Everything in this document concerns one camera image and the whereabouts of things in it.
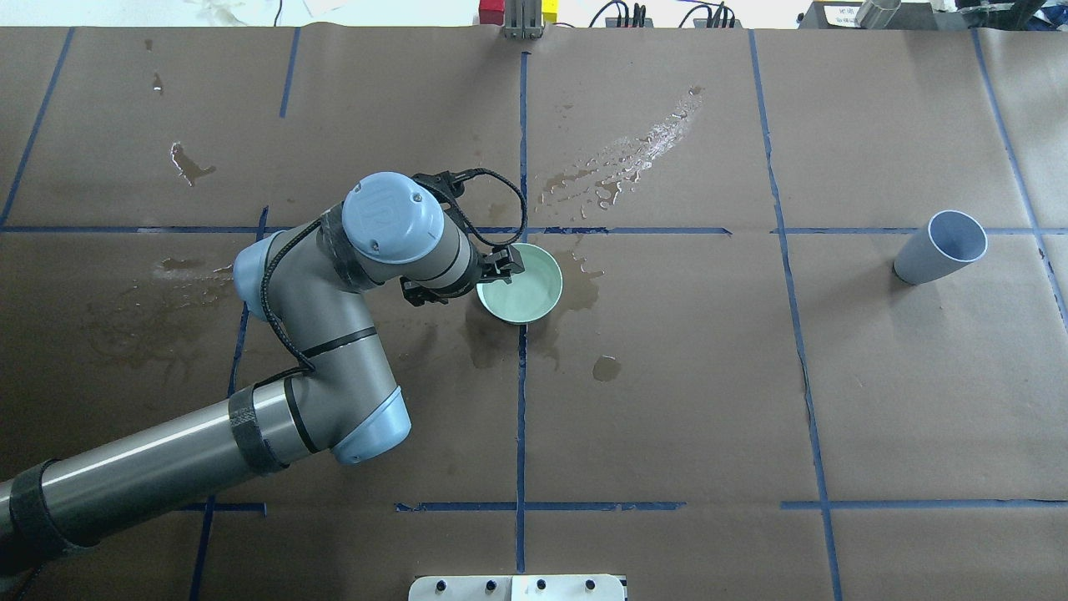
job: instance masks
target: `metal bracket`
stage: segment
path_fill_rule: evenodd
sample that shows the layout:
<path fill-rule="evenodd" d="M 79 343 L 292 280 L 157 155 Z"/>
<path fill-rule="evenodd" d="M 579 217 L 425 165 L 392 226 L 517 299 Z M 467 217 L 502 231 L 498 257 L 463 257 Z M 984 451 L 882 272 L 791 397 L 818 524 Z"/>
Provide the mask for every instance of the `metal bracket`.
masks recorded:
<path fill-rule="evenodd" d="M 504 36 L 513 39 L 537 39 L 545 33 L 541 0 L 505 0 Z"/>
<path fill-rule="evenodd" d="M 408 601 L 626 601 L 626 582 L 609 574 L 423 576 Z"/>

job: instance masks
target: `cup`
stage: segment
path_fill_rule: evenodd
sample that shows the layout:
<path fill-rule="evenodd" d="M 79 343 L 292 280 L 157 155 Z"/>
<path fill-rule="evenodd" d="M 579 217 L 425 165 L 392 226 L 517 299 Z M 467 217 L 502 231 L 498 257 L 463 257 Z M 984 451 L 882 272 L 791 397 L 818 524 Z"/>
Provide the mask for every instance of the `cup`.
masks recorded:
<path fill-rule="evenodd" d="M 523 242 L 512 246 L 523 259 L 523 272 L 512 275 L 512 283 L 497 280 L 476 287 L 478 299 L 490 314 L 521 326 L 544 318 L 556 306 L 564 291 L 564 273 L 544 248 Z"/>
<path fill-rule="evenodd" d="M 905 242 L 894 259 L 894 272 L 908 283 L 926 283 L 986 253 L 987 232 L 978 221 L 960 210 L 941 210 Z"/>

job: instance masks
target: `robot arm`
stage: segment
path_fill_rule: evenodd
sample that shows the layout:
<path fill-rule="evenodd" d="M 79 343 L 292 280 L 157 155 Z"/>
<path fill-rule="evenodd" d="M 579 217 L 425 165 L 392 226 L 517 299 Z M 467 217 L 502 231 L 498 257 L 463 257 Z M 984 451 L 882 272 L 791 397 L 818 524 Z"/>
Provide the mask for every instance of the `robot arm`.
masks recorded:
<path fill-rule="evenodd" d="M 399 276 L 412 305 L 446 303 L 521 272 L 518 233 L 483 254 L 461 230 L 486 241 L 456 204 L 484 173 L 519 195 L 521 232 L 525 201 L 496 173 L 375 173 L 318 219 L 242 250 L 238 295 L 301 368 L 0 484 L 0 583 L 320 450 L 355 464 L 404 441 L 411 423 L 360 292 Z"/>

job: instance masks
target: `bowl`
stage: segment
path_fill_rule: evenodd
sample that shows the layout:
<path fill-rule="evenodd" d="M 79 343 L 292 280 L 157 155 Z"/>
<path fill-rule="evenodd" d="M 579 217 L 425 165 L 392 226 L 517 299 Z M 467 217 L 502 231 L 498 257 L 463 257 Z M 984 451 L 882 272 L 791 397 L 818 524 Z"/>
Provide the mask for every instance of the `bowl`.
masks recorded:
<path fill-rule="evenodd" d="M 519 251 L 525 270 L 512 275 L 512 283 L 497 280 L 480 283 L 476 288 L 483 306 L 493 317 L 522 326 L 544 318 L 556 306 L 564 291 L 564 273 L 544 248 L 523 242 L 512 246 Z"/>

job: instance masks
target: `water spill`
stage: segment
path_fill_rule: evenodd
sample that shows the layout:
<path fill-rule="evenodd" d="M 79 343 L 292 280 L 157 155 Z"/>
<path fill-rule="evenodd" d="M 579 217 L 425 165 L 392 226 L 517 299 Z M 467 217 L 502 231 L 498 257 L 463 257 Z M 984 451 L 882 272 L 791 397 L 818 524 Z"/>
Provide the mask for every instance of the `water spill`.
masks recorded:
<path fill-rule="evenodd" d="M 552 256 L 560 264 L 560 270 L 564 274 L 564 291 L 560 296 L 556 309 L 548 318 L 530 326 L 530 337 L 531 348 L 551 358 L 555 364 L 554 369 L 559 371 L 560 350 L 556 349 L 556 342 L 560 338 L 561 320 L 569 312 L 582 312 L 594 307 L 600 292 L 596 279 L 603 275 L 604 271 L 587 266 L 586 257 L 576 251 L 556 251 Z"/>
<path fill-rule="evenodd" d="M 508 219 L 508 207 L 512 206 L 506 202 L 494 202 L 489 205 L 489 222 L 493 225 L 507 224 Z"/>
<path fill-rule="evenodd" d="M 234 294 L 227 269 L 164 258 L 153 269 L 152 284 L 132 280 L 110 302 L 88 303 L 82 330 L 97 360 L 131 369 L 162 364 L 164 383 L 179 373 L 180 382 L 189 382 L 193 362 L 203 355 L 201 341 L 210 334 L 206 313 Z"/>
<path fill-rule="evenodd" d="M 174 142 L 171 144 L 171 162 L 178 168 L 178 172 L 190 186 L 197 185 L 197 179 L 215 173 L 215 165 L 210 165 L 207 169 L 201 169 L 200 164 L 197 164 L 193 159 L 186 156 L 185 149 L 182 147 L 182 142 Z"/>
<path fill-rule="evenodd" d="M 516 328 L 490 315 L 477 298 L 468 303 L 459 333 L 467 342 L 474 367 L 489 369 L 515 361 L 512 353 L 516 351 Z"/>
<path fill-rule="evenodd" d="M 615 358 L 601 355 L 594 364 L 594 379 L 598 382 L 611 382 L 623 371 L 623 365 Z"/>
<path fill-rule="evenodd" d="M 651 169 L 658 158 L 689 133 L 701 110 L 702 92 L 704 88 L 700 85 L 690 88 L 675 109 L 663 121 L 653 124 L 644 136 L 621 138 L 580 161 L 584 167 L 576 163 L 563 173 L 547 177 L 540 203 L 563 207 L 568 201 L 580 199 L 596 201 L 606 210 L 614 206 L 621 195 L 637 189 L 643 172 Z M 554 215 L 560 215 L 560 208 L 554 209 Z"/>
<path fill-rule="evenodd" d="M 553 193 L 556 189 L 567 186 L 569 181 L 577 181 L 586 175 L 596 173 L 596 169 L 579 169 L 572 174 L 560 173 L 549 177 L 545 183 L 545 192 Z M 545 194 L 541 195 L 541 203 L 545 204 Z"/>
<path fill-rule="evenodd" d="M 203 267 L 204 260 L 200 258 L 163 258 L 159 262 L 159 266 L 164 270 L 173 271 L 175 269 L 192 269 L 195 267 Z"/>

